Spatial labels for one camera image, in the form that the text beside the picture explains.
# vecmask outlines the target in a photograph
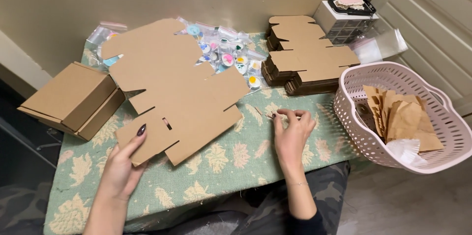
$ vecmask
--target floral pattern tablecloth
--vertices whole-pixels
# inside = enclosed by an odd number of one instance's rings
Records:
[[[262,33],[251,34],[250,48],[267,54]],[[82,62],[87,64],[86,44]],[[243,117],[191,158],[173,166],[164,153],[150,160],[133,193],[127,232],[165,228],[183,212],[207,199],[272,183],[283,178],[273,149],[272,120],[263,113],[279,108],[309,110],[317,125],[303,151],[306,171],[359,156],[333,112],[334,94],[287,96],[283,87],[266,88],[242,98]],[[116,143],[114,131],[137,117],[125,101],[95,137],[85,142],[65,135],[50,193],[44,234],[81,233],[107,156]]]

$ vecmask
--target painted fingernail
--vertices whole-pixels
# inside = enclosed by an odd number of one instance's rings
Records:
[[[138,133],[137,133],[136,135],[137,135],[137,136],[143,135],[143,133],[145,132],[145,130],[146,130],[146,123],[143,124],[143,125],[141,126],[141,128],[139,128]]]

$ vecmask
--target white door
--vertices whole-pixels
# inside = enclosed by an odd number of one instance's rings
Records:
[[[391,58],[443,90],[461,116],[472,113],[472,0],[372,0],[376,27],[399,28],[408,51]]]

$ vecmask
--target perforated basket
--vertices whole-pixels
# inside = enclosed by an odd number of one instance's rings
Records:
[[[368,109],[363,85],[394,90],[398,94],[414,94],[426,100],[426,111],[445,148],[420,153],[428,161],[425,166],[402,164],[374,132],[376,128],[372,113],[359,114],[356,111],[359,104],[363,105],[361,108]],[[379,165],[430,174],[450,168],[472,155],[472,132],[453,109],[449,97],[398,63],[370,63],[346,69],[339,78],[334,111],[361,153]]]

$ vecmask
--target assembled cardboard box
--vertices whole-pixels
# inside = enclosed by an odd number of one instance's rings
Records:
[[[117,35],[102,46],[104,59],[123,56],[110,74],[140,116],[115,135],[125,147],[146,123],[147,137],[131,156],[135,166],[164,151],[174,164],[197,152],[241,117],[235,103],[249,87],[235,66],[215,74],[209,63],[195,66],[202,50],[175,19],[163,19]]]
[[[18,110],[88,141],[124,100],[125,96],[107,73],[71,63]]]
[[[341,73],[359,63],[347,46],[334,47],[309,16],[273,16],[266,33],[269,56],[262,73],[288,94],[334,92]]]

